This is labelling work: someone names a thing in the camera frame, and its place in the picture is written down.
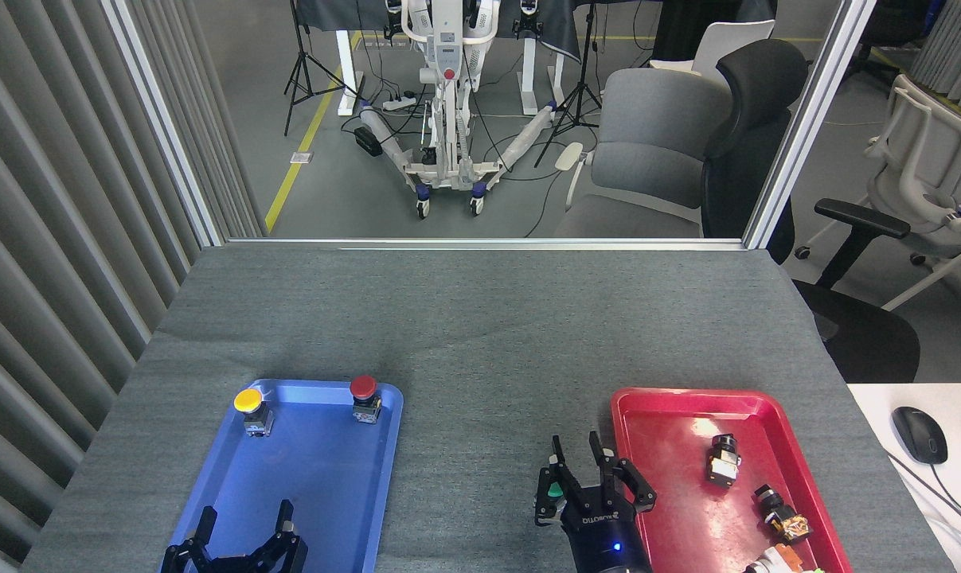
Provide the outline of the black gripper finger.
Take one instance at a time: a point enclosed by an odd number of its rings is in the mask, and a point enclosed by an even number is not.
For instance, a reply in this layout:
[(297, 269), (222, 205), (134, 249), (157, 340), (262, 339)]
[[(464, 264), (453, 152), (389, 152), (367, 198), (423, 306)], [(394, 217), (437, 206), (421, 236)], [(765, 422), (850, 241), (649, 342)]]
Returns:
[(627, 458), (619, 458), (612, 450), (603, 446), (597, 432), (590, 432), (590, 446), (594, 462), (600, 472), (600, 487), (597, 493), (601, 507), (612, 509), (622, 501), (628, 501), (618, 482), (631, 494), (631, 505), (636, 512), (651, 511), (656, 504), (656, 492), (638, 471), (636, 465)]
[(304, 569), (307, 546), (295, 530), (292, 514), (294, 505), (290, 500), (282, 500), (274, 533), (261, 547), (262, 572), (302, 572)]
[(588, 515), (588, 500), (579, 480), (572, 475), (564, 460), (560, 436), (552, 437), (553, 456), (541, 469), (536, 490), (536, 525), (546, 526), (561, 521), (564, 509), (573, 508)]
[(186, 572), (189, 565), (197, 572), (216, 572), (207, 545), (216, 523), (216, 511), (204, 507), (197, 527), (181, 544), (168, 545), (161, 563), (162, 572)]

